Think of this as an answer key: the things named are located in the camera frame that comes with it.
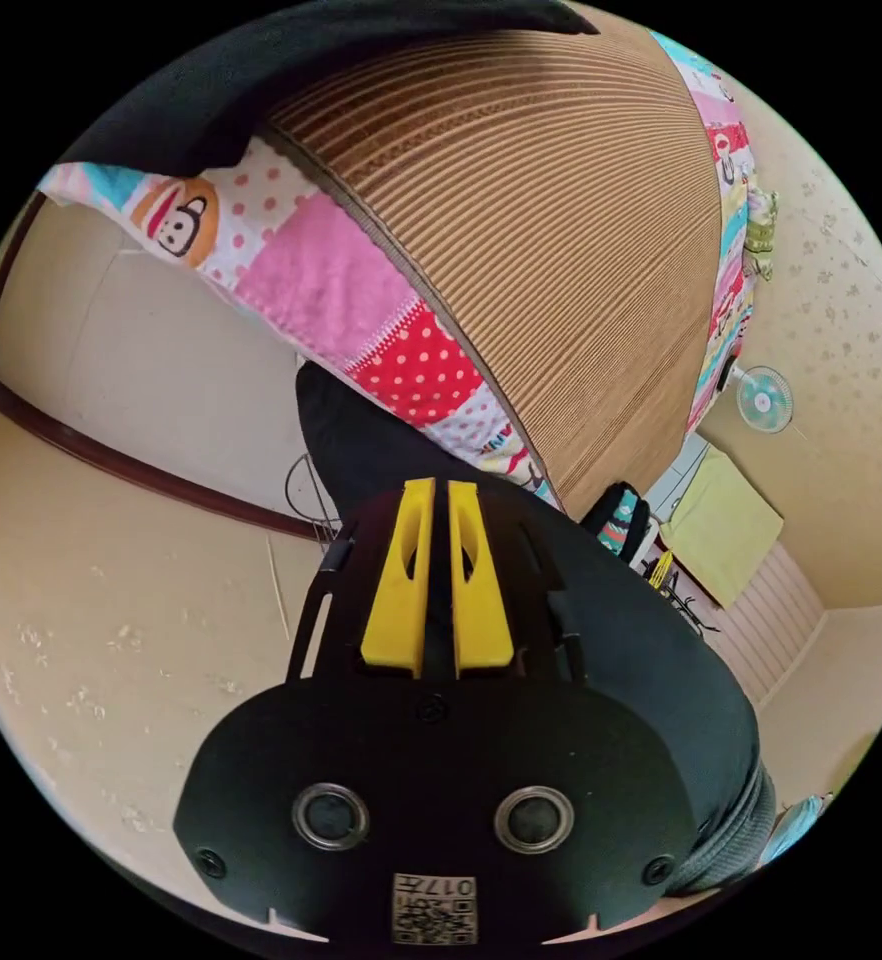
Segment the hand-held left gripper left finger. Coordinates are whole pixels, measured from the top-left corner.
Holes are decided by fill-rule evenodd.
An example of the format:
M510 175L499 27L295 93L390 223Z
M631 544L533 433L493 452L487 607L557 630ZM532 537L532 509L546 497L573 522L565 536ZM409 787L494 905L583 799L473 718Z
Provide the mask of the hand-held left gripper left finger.
M435 481L405 483L360 655L371 669L420 669L430 585Z

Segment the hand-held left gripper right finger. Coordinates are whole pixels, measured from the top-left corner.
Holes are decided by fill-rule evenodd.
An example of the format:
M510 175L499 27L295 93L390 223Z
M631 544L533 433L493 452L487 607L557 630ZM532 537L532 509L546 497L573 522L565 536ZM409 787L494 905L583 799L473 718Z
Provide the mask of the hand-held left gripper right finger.
M448 483L452 627L458 670L502 670L514 645L478 489Z

